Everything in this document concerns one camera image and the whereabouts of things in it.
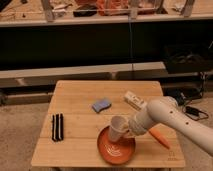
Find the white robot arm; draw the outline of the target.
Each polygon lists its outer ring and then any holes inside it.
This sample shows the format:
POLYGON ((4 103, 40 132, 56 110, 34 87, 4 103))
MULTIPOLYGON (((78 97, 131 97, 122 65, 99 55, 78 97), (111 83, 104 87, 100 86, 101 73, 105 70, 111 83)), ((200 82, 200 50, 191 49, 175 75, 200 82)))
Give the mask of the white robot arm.
POLYGON ((164 124, 180 132, 213 157, 213 129, 185 116, 172 97, 160 97, 145 102, 141 109, 128 119, 124 137, 144 135, 157 124, 164 124))

